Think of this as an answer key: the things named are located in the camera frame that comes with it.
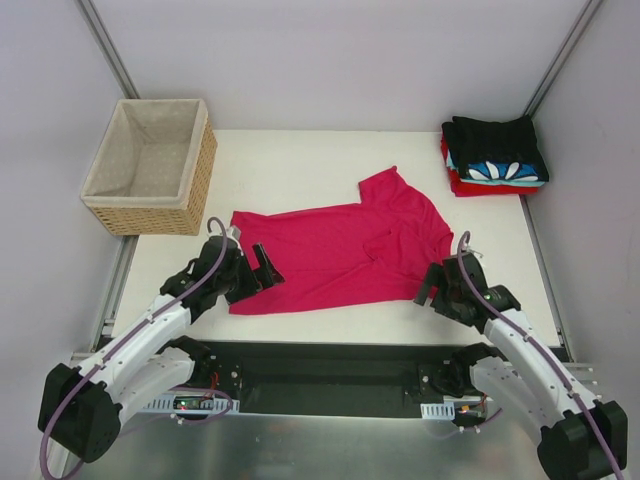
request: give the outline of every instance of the purple cable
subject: purple cable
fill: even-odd
[[[501,312],[499,312],[496,308],[493,307],[493,305],[491,305],[489,302],[487,302],[484,299],[484,297],[480,294],[478,289],[475,287],[473,282],[471,281],[471,278],[469,277],[469,274],[467,273],[467,270],[464,268],[464,262],[462,261],[463,248],[464,248],[465,244],[469,243],[469,239],[470,238],[471,238],[471,232],[466,231],[466,232],[464,232],[462,234],[462,237],[460,238],[460,241],[458,242],[458,250],[457,250],[457,253],[456,253],[456,255],[458,257],[458,267],[460,268],[460,272],[462,273],[462,277],[464,278],[464,281],[466,282],[467,286],[469,287],[469,289],[471,290],[473,295],[478,299],[478,301],[487,310],[489,310],[497,318],[499,318],[500,320],[505,322],[507,325],[509,325],[509,327],[511,327],[516,332],[518,332],[522,337],[527,337],[527,332],[524,329],[522,329],[520,326],[518,326],[516,323],[514,323],[511,319],[509,319],[507,316],[505,316]],[[584,414],[585,418],[587,419],[587,422],[589,422],[589,425],[591,426],[591,429],[593,430],[593,433],[595,434],[596,439],[598,440],[598,443],[600,444],[600,447],[604,451],[604,453],[605,453],[605,455],[607,457],[607,460],[609,460],[609,464],[611,465],[613,473],[616,476],[616,480],[624,480],[624,477],[622,476],[622,471],[620,470],[620,467],[618,466],[618,462],[617,462],[616,458],[614,457],[613,452],[611,451],[611,448],[609,448],[609,445],[607,444],[607,441],[605,440],[604,435],[600,431],[600,428],[598,428],[598,425],[596,424],[596,421],[594,420],[593,416],[591,415],[591,412],[589,411],[589,409],[587,408],[587,405],[584,403],[584,401],[580,397],[580,394],[578,394],[576,392],[573,392],[573,387],[571,385],[571,381],[567,378],[567,376],[564,374],[564,372],[556,364],[554,358],[552,357],[552,354],[550,354],[540,344],[540,342],[538,342],[535,338],[528,337],[528,339],[526,341],[528,341],[531,345],[533,345],[533,347],[538,351],[538,353],[540,353],[540,355],[542,355],[542,357],[547,361],[549,366],[553,369],[555,374],[558,376],[558,378],[560,379],[560,381],[562,382],[564,387],[567,389],[567,391],[571,393],[572,398],[575,400],[575,402],[578,405],[578,407],[580,408],[580,410],[582,410],[582,413]]]
[[[203,283],[205,283],[207,280],[209,280],[209,278],[211,278],[211,276],[216,272],[218,267],[220,267],[220,264],[224,259],[224,254],[227,250],[227,243],[229,240],[227,239],[227,232],[224,228],[224,224],[217,217],[211,217],[207,221],[207,229],[209,233],[211,233],[212,222],[216,222],[220,226],[220,230],[222,231],[222,248],[220,250],[220,255],[218,255],[218,258],[216,259],[211,269],[200,280],[194,283],[191,286],[191,288],[189,288],[188,290],[183,292],[181,295],[177,296],[176,298],[168,302],[166,305],[163,305],[158,310],[153,312],[153,314],[151,315],[152,320],[158,318],[160,315],[165,313],[171,307],[181,302],[182,300],[184,300],[185,297],[191,295],[195,290],[200,288]],[[133,330],[131,330],[127,335],[125,335],[111,350],[109,350],[105,354],[105,356],[102,358],[103,363],[106,363],[107,361],[109,361],[118,352],[118,350],[124,347],[140,330],[142,330],[149,323],[150,323],[149,319],[145,318],[142,322],[136,325],[136,327]],[[67,475],[63,477],[54,477],[49,471],[49,465],[47,464],[47,446],[49,443],[49,439],[51,438],[51,432],[53,431],[53,427],[55,426],[57,421],[60,419],[60,416],[62,415],[62,412],[64,411],[64,409],[67,408],[67,406],[71,403],[71,400],[73,400],[73,398],[78,394],[78,392],[80,392],[80,390],[82,390],[82,388],[87,383],[89,383],[89,380],[91,380],[91,378],[100,370],[100,368],[101,368],[100,365],[96,365],[95,367],[93,367],[78,382],[78,384],[71,389],[71,391],[67,394],[67,396],[64,397],[62,402],[60,402],[60,405],[58,405],[58,408],[56,408],[56,410],[53,412],[53,415],[51,415],[51,418],[49,419],[49,422],[47,423],[47,426],[44,429],[42,440],[40,441],[40,457],[39,458],[40,458],[40,470],[42,471],[42,476],[44,477],[45,480],[68,480],[72,478],[76,473],[78,473],[82,465],[84,465],[83,461],[79,461],[78,464],[75,467],[73,467],[73,470],[69,472]]]

